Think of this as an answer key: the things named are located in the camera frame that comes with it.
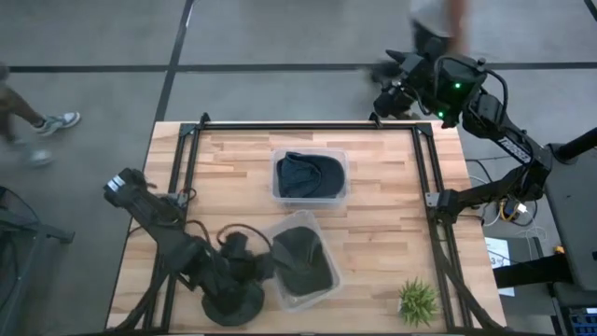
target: butcher block tabletop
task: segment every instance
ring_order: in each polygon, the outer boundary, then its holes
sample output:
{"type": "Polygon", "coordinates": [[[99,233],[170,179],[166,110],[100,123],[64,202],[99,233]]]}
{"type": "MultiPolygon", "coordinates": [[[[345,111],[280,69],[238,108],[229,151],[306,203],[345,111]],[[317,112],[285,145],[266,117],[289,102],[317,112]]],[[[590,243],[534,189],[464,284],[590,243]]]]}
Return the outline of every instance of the butcher block tabletop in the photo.
{"type": "MultiPolygon", "coordinates": [[[[152,134],[145,174],[149,182],[157,185],[153,190],[156,193],[167,191],[180,124],[158,122],[152,134]]],[[[442,130],[440,121],[432,121],[432,124],[445,188],[470,188],[458,132],[456,129],[442,130]]],[[[261,313],[248,324],[230,328],[218,326],[206,317],[201,308],[200,288],[190,292],[178,283],[170,332],[398,333],[446,330],[441,310],[429,327],[425,324],[417,328],[408,326],[398,315],[398,290],[407,280],[418,278],[437,289],[436,266],[411,132],[254,130],[201,131],[200,135],[193,179],[197,197],[189,204],[187,219],[203,222],[214,244],[217,244],[215,234],[227,224],[244,223],[265,230],[297,211],[278,204],[271,196],[271,153],[274,149],[320,147],[346,151],[350,177],[347,201],[331,210],[312,210],[334,260],[340,265],[343,287],[305,311],[287,313],[280,308],[272,280],[268,280],[264,283],[266,294],[261,313]]],[[[435,186],[424,136],[421,139],[430,185],[435,186]]],[[[180,189],[187,167],[189,143],[185,146],[181,165],[180,189]]],[[[466,285],[490,316],[505,325],[479,221],[461,217],[453,227],[466,285]]],[[[187,225],[187,231],[201,235],[201,229],[196,225],[187,225]]],[[[263,244],[257,236],[247,234],[253,242],[251,246],[261,252],[259,249],[263,249],[263,244]]],[[[156,244],[145,231],[135,231],[127,239],[107,327],[121,322],[146,291],[155,253],[156,244]]],[[[162,299],[158,299],[156,323],[160,322],[162,299]]],[[[451,302],[457,326],[462,326],[453,289],[451,302]]],[[[441,307],[439,296],[437,305],[441,307]]]]}

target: succulent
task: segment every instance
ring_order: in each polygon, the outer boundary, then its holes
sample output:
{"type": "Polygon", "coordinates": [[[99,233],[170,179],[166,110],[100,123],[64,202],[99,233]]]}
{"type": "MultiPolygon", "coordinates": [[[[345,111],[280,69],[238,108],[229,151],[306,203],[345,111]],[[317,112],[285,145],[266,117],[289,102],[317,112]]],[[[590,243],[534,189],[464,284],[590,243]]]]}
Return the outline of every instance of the succulent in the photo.
{"type": "Polygon", "coordinates": [[[419,324],[425,323],[430,327],[429,322],[437,311],[436,295],[437,292],[419,281],[419,278],[414,279],[414,282],[407,280],[406,285],[400,289],[400,314],[404,321],[410,326],[419,327],[419,324]]]}

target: black metal frame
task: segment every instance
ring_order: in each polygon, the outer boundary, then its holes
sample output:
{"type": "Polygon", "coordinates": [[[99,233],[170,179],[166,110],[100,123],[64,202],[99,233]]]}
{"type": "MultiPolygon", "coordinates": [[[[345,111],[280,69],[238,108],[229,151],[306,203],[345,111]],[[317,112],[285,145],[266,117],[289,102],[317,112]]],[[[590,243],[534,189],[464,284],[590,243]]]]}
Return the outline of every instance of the black metal frame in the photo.
{"type": "MultiPolygon", "coordinates": [[[[427,222],[429,225],[429,234],[431,238],[432,252],[436,265],[437,283],[439,287],[439,294],[441,304],[443,307],[444,319],[446,321],[447,331],[453,330],[456,327],[454,315],[451,306],[450,293],[448,290],[448,282],[446,276],[453,279],[456,274],[462,283],[462,269],[460,260],[458,258],[458,250],[456,247],[456,240],[451,226],[442,226],[445,231],[445,243],[447,245],[450,259],[447,259],[443,253],[442,246],[439,241],[439,225],[429,216],[429,206],[424,201],[425,194],[431,192],[429,181],[427,180],[427,171],[424,163],[423,148],[421,144],[421,136],[424,136],[428,145],[429,156],[431,161],[431,168],[433,171],[434,182],[438,191],[444,190],[443,180],[439,169],[439,159],[437,157],[437,150],[434,141],[433,130],[429,122],[417,123],[382,123],[379,117],[372,113],[369,121],[363,122],[246,122],[246,123],[209,123],[210,118],[207,114],[203,114],[199,123],[184,123],[180,125],[178,141],[176,143],[176,150],[174,154],[173,169],[170,178],[168,192],[177,192],[178,178],[180,175],[180,166],[183,157],[183,151],[187,138],[192,135],[191,148],[188,153],[187,172],[185,175],[184,187],[182,192],[189,192],[192,188],[194,164],[197,158],[199,148],[199,139],[201,131],[230,131],[230,130],[403,130],[410,131],[415,151],[415,158],[417,161],[417,168],[419,170],[419,177],[421,181],[421,192],[423,204],[427,214],[427,222]]],[[[187,208],[184,209],[185,216],[187,215],[187,208]]],[[[158,277],[158,274],[163,272],[161,267],[161,260],[156,259],[154,270],[152,274],[153,279],[158,277]]],[[[174,306],[174,288],[176,277],[170,276],[168,286],[165,294],[165,301],[163,305],[162,319],[159,327],[154,326],[154,314],[156,303],[152,301],[146,313],[142,329],[148,332],[168,332],[170,328],[170,320],[172,317],[172,309],[174,306]]],[[[463,317],[463,324],[465,329],[473,328],[472,319],[469,308],[465,298],[457,291],[457,296],[460,305],[460,311],[463,317]]]]}
{"type": "MultiPolygon", "coordinates": [[[[10,191],[4,187],[0,187],[0,189],[10,191]]],[[[7,293],[7,297],[3,299],[5,300],[3,311],[6,311],[6,313],[2,314],[2,320],[0,321],[0,336],[13,335],[20,318],[22,318],[21,308],[25,299],[25,292],[30,285],[33,268],[38,261],[39,254],[42,252],[41,248],[46,240],[54,238],[58,240],[60,244],[67,245],[71,244],[75,237],[73,231],[65,231],[44,224],[35,214],[32,214],[32,216],[35,218],[21,216],[6,209],[0,209],[1,232],[4,234],[15,234],[33,240],[31,246],[28,248],[27,257],[23,259],[15,259],[13,261],[17,263],[22,262],[22,265],[14,274],[16,279],[13,288],[7,293]]]]}

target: gray concrete floor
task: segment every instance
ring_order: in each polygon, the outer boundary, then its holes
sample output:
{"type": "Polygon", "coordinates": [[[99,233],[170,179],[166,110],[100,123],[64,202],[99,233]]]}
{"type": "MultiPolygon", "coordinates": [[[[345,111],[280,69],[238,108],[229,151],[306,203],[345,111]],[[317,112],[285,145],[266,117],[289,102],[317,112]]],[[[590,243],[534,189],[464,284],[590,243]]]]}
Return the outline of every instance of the gray concrete floor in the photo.
{"type": "MultiPolygon", "coordinates": [[[[198,0],[180,63],[371,63],[384,49],[410,49],[407,0],[198,0]]],[[[0,60],[11,65],[167,64],[184,0],[0,0],[0,60]]],[[[473,0],[470,48],[490,62],[595,62],[597,22],[582,1],[473,0]]],[[[508,70],[510,117],[538,142],[594,127],[597,69],[508,70]]],[[[78,110],[73,130],[39,143],[56,161],[23,168],[2,148],[0,185],[16,190],[48,223],[76,231],[49,243],[28,291],[22,335],[102,329],[129,220],[102,198],[105,180],[142,167],[164,74],[15,74],[9,83],[42,113],[78,110]]],[[[499,87],[488,82],[490,91],[499,87]]],[[[376,92],[363,73],[203,73],[175,77],[166,120],[364,119],[376,92]]],[[[19,130],[27,137],[23,123],[19,130]]],[[[505,153],[461,132],[468,158],[505,153]]],[[[511,159],[485,161],[494,179],[511,159]]],[[[472,175],[483,177],[474,164],[472,175]]],[[[558,241],[548,205],[537,225],[546,253],[558,241]]],[[[516,235],[498,223],[487,235],[516,235]]],[[[509,316],[515,329],[544,331],[509,316]]]]}

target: clear plastic container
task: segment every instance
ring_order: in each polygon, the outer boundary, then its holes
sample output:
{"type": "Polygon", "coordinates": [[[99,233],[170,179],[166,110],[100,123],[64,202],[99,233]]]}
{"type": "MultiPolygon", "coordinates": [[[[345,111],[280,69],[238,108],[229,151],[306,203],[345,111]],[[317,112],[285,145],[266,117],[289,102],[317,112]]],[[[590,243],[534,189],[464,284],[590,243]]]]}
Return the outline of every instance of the clear plastic container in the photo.
{"type": "Polygon", "coordinates": [[[348,155],[339,148],[277,148],[271,153],[271,194],[276,202],[290,206],[330,207],[341,205],[350,194],[350,177],[348,171],[348,155]],[[286,156],[286,152],[297,152],[306,155],[324,155],[340,162],[344,170],[344,187],[335,198],[289,198],[281,197],[278,189],[278,172],[276,163],[286,156]]]}
{"type": "Polygon", "coordinates": [[[284,283],[282,282],[281,278],[278,276],[276,272],[274,272],[273,282],[276,288],[276,295],[278,297],[278,302],[282,309],[287,312],[294,313],[305,310],[317,302],[328,298],[330,295],[338,292],[342,288],[342,277],[340,274],[340,267],[332,258],[331,252],[329,247],[327,246],[326,240],[319,229],[319,224],[315,219],[315,216],[311,211],[307,210],[300,210],[292,215],[284,218],[280,223],[275,224],[274,226],[266,229],[263,233],[270,239],[273,240],[273,237],[282,233],[283,231],[294,229],[297,227],[306,227],[313,230],[319,239],[321,240],[321,244],[323,247],[324,255],[327,259],[327,265],[329,265],[331,275],[332,275],[332,286],[326,290],[320,290],[308,295],[304,296],[294,296],[293,294],[289,293],[286,290],[284,283]]]}

